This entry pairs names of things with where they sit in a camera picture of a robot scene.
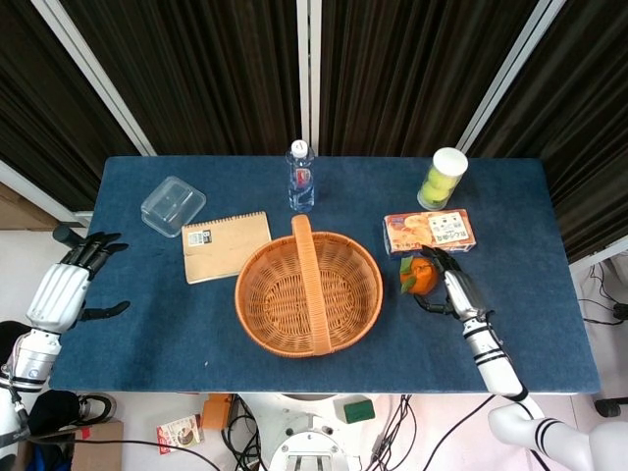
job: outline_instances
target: spiral notebook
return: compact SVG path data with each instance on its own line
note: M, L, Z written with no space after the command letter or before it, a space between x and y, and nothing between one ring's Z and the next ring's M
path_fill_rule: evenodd
M271 240L266 213L242 214L183 226L183 261L189 284L233 277Z

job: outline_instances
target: notebook label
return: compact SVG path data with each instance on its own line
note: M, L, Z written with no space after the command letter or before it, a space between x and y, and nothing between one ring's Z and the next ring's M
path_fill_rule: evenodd
M449 213L428 218L430 230L437 243L455 242L469 238L460 213Z
M197 231L195 233L189 233L187 235L187 245L190 247L195 247L197 245L203 245L205 243L210 243L212 241L212 232L207 231Z

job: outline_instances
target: floor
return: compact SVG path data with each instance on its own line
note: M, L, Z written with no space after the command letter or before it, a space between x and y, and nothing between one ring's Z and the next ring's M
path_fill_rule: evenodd
M25 322L25 313L39 281L48 267L66 252L50 233L0 232L0 321L20 320ZM608 293L619 301L628 302L628 288L624 288L614 276L609 263L605 264L604 285ZM574 286L581 298L589 298L610 306L610 301L599 293L599 284L588 278L588 273L575 274ZM589 302L581 303L583 315L599 320L611 320L608 311ZM602 376L603 397L628 395L628 365L622 359L628 353L628 323L617 326L586 324L592 349ZM125 423L125 438L155 440L155 426L198 413L203 395L178 393L113 392L118 401L116 416ZM419 424L417 439L407 460L398 469L423 469L436 442L460 418L479 405L487 396L468 395L415 395L412 406ZM381 396L376 401L377 418L368 426L381 430L387 422L387 412L394 396ZM555 417L582 431L590 431L605 420L595 411L590 396L537 395L537 402L548 416ZM494 402L465 422L440 448L430 465L430 470L467 471L533 471L542 469L531 454L516 446L503 445L491 434L487 422L488 411L501 403ZM399 438L393 447L392 463L402 457L410 445L412 428L410 421L404 423ZM205 442L195 451L209 457L220 469L232 470L235 461L222 444L218 433L206 433ZM548 463L552 471L566 468ZM198 458L182 452L160 456L156 448L145 445L126 445L124 469L189 471L209 469Z

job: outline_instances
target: bottle cap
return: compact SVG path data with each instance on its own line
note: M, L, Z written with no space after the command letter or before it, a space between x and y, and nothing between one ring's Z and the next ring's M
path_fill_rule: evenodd
M448 177L460 177L469 167L467 157L453 147L443 147L437 150L432 163L436 170Z
M309 146L307 145L307 142L301 139L296 140L290 146L290 152L292 152L292 155L296 157L297 159L304 159L305 157L307 157L309 150L310 149L309 149Z

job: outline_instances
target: orange object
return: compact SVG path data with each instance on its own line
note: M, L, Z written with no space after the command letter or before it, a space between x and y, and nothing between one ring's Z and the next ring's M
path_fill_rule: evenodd
M353 345L382 308L382 276L354 240L312 233L305 215L293 236L260 248L235 286L237 317L267 350L290 358L325 355Z
M203 429L223 430L229 421L232 408L231 394L208 394L203 404L203 415L200 426Z
M439 282L439 273L427 258L405 257L399 269L401 292L425 295Z

